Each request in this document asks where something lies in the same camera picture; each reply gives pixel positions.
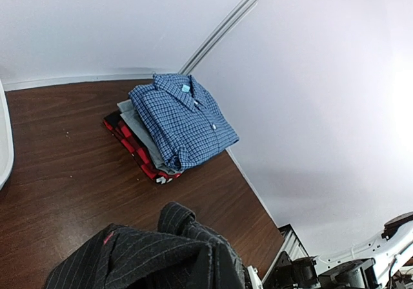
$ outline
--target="blue checkered shirt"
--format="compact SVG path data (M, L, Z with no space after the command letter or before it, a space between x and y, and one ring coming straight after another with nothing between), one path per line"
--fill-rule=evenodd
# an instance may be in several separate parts
M192 168L239 140L214 98L194 77L154 75L129 92L167 166Z

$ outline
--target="brown wooden surface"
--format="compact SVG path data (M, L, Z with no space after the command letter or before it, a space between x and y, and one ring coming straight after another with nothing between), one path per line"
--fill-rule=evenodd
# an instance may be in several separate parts
M0 191L0 288L41 288L48 273L110 223L155 230L170 201L266 272L282 236L227 153L159 186L101 124L139 81L6 94L15 146Z

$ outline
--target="dark pinstripe fabric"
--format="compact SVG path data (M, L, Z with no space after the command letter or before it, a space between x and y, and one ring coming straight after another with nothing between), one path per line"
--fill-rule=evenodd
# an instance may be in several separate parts
M192 211L167 204L158 230L111 224L56 267L45 289L244 288L238 255Z

